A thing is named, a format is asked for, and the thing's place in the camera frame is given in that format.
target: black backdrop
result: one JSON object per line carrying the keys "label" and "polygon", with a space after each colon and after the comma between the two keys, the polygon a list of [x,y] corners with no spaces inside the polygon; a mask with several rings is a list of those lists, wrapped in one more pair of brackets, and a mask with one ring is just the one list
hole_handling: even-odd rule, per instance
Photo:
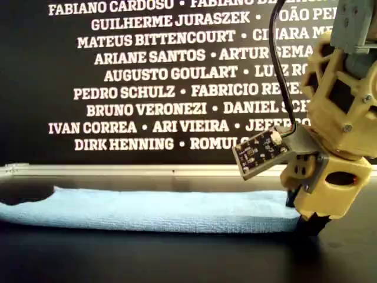
{"label": "black backdrop", "polygon": [[[190,138],[205,137],[236,137],[239,142],[241,137],[251,136],[262,128],[246,131],[249,119],[262,119],[259,123],[266,125],[266,119],[287,119],[287,114],[282,112],[282,99],[279,95],[264,95],[262,84],[276,83],[273,77],[259,77],[257,65],[271,64],[270,58],[220,60],[223,48],[239,47],[268,47],[267,40],[259,40],[253,35],[260,35],[255,29],[268,28],[270,13],[274,6],[273,1],[255,0],[252,5],[218,6],[207,8],[191,8],[191,1],[186,0],[184,5],[174,1],[173,9],[153,11],[126,11],[106,12],[104,14],[81,15],[49,15],[48,4],[57,4],[52,1],[26,1],[2,0],[0,8],[0,130],[1,130],[1,164],[13,162],[28,162],[32,164],[233,164],[230,149],[190,149]],[[308,53],[308,46],[314,47],[316,36],[314,29],[332,25],[333,16],[331,8],[336,7],[336,1],[289,1],[284,9],[283,18],[289,14],[292,21],[278,21],[278,28],[286,28],[287,36],[281,35],[277,41],[278,46],[286,46],[287,50],[282,58],[283,64],[289,64],[288,81],[298,82],[301,77],[294,74],[291,64],[304,64]],[[128,18],[147,17],[151,15],[172,15],[173,20],[183,14],[214,14],[215,12],[250,12],[249,23],[229,24],[225,22],[218,25],[192,25],[185,27],[158,27],[158,28],[129,28],[118,30],[94,31],[91,21],[100,18]],[[296,14],[301,15],[297,21]],[[289,37],[290,30],[298,28],[301,39],[296,35]],[[153,34],[161,32],[189,32],[189,31],[215,31],[234,30],[234,41],[196,44],[171,44],[171,45],[141,45],[133,44],[129,47],[114,48],[78,48],[78,37],[97,37],[107,35]],[[298,58],[292,46],[303,46],[303,58]],[[150,51],[204,49],[204,61],[177,61],[139,64],[95,65],[97,54],[106,52]],[[108,70],[136,69],[136,68],[181,68],[204,66],[236,65],[235,78],[212,78],[205,80],[149,80],[149,81],[121,81],[105,82]],[[214,96],[192,97],[191,85],[193,84],[257,84],[257,95],[247,96]],[[74,100],[74,88],[99,88],[99,87],[130,87],[138,85],[174,85],[175,97],[170,98],[140,98],[111,100]],[[292,99],[305,102],[307,99],[302,94],[292,94]],[[223,102],[229,101],[275,101],[278,113],[245,113],[224,114]],[[207,103],[204,114],[187,114],[171,116],[146,116],[137,113],[136,104],[143,103]],[[118,117],[87,117],[86,105],[88,104],[132,104],[132,116]],[[305,117],[305,108],[297,108],[297,118]],[[180,121],[184,120],[226,120],[229,131],[223,132],[183,132]],[[177,131],[171,133],[153,133],[155,121],[177,121]],[[115,134],[85,134],[82,132],[84,122],[93,121],[133,121],[137,133]],[[49,134],[49,123],[80,123],[80,133],[75,134]],[[172,138],[173,149],[164,150],[75,150],[75,139],[142,139],[142,138]]]}

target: gray bracket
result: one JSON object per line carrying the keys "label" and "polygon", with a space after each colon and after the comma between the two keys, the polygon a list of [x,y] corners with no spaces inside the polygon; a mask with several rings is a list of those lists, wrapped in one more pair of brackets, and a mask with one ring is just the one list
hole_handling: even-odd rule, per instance
{"label": "gray bracket", "polygon": [[[279,133],[287,132],[287,129],[285,129],[284,127],[276,126],[275,129]],[[251,140],[254,140],[256,137],[258,137],[261,134],[258,134],[252,137]],[[307,131],[307,129],[303,127],[301,124],[297,125],[297,129],[293,134],[287,137],[283,137],[282,141],[283,141],[283,144],[288,148],[287,151],[275,156],[272,159],[269,159],[259,164],[256,167],[253,167],[252,169],[249,169],[248,171],[243,170],[243,166],[237,154],[236,148],[233,148],[233,154],[236,159],[236,163],[237,163],[237,166],[239,168],[239,172],[241,173],[242,178],[244,180],[249,180],[250,178],[257,176],[261,172],[264,172],[277,164],[294,160],[297,155],[309,155],[309,154],[317,154],[317,153],[322,152],[321,147],[313,139],[313,137]]]}
{"label": "gray bracket", "polygon": [[367,42],[375,0],[339,0],[331,35],[331,46],[347,54],[369,53],[377,44]]}
{"label": "gray bracket", "polygon": [[296,132],[285,139],[285,142],[289,147],[293,148],[297,155],[316,154],[318,156],[313,175],[301,181],[305,192],[312,193],[322,172],[328,164],[329,156],[302,126],[297,127]]}

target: wire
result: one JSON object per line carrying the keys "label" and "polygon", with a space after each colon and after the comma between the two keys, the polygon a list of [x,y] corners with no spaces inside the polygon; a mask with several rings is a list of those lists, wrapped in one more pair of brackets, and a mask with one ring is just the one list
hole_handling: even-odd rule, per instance
{"label": "wire", "polygon": [[280,61],[277,57],[276,44],[275,44],[275,21],[276,21],[277,16],[280,13],[280,10],[285,4],[285,1],[286,0],[277,0],[276,5],[274,6],[272,14],[271,14],[270,25],[269,25],[269,46],[270,46],[271,60],[275,68],[276,77],[280,86],[280,90],[282,92],[285,109],[288,112],[289,119],[292,124],[291,131],[287,134],[284,134],[283,137],[293,134],[297,129],[295,115],[293,114],[292,101],[290,99],[290,94],[288,91],[287,82],[284,78],[282,66],[280,65]]}

